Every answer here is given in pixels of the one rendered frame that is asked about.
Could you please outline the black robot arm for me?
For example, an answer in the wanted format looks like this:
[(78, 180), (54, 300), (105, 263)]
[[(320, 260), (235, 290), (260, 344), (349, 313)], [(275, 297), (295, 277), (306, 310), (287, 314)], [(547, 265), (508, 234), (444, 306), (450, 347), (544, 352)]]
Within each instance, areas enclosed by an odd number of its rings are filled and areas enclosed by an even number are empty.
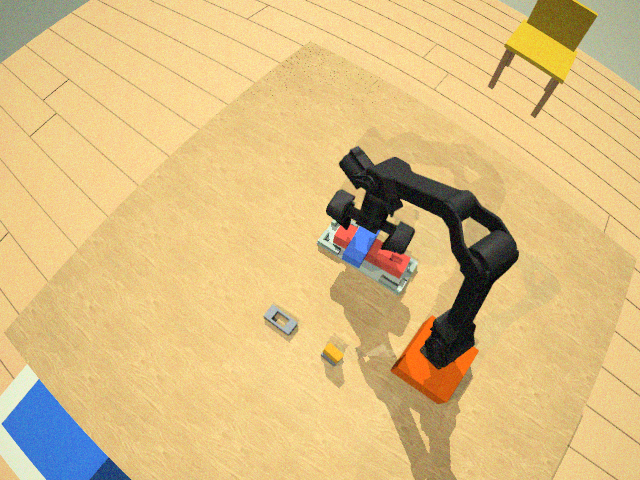
[[(393, 217), (403, 208), (404, 200), (442, 218), (449, 229), (451, 251), (464, 280), (452, 308), (434, 320), (429, 328), (431, 336), (420, 348), (436, 369), (446, 367), (475, 345), (476, 314), (493, 283), (518, 260), (514, 237), (500, 217), (480, 205), (473, 192), (421, 176), (397, 157), (374, 165), (358, 146), (349, 150), (339, 166), (356, 190), (365, 190), (363, 205), (369, 214)], [(491, 233), (469, 248), (462, 229), (462, 221), (468, 217)]]

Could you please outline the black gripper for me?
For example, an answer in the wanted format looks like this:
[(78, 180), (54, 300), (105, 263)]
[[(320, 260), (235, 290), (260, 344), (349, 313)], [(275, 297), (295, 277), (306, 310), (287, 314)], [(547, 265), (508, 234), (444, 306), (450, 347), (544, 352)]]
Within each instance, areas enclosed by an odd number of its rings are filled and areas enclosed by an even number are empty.
[(381, 217), (373, 216), (365, 210), (363, 203), (361, 209), (354, 207), (355, 197), (344, 189), (337, 190), (326, 208), (327, 215), (345, 230), (348, 230), (353, 219), (357, 225), (376, 235), (378, 230), (389, 234), (380, 249), (403, 255), (415, 234), (415, 228), (402, 221), (399, 225), (387, 221), (388, 214)]

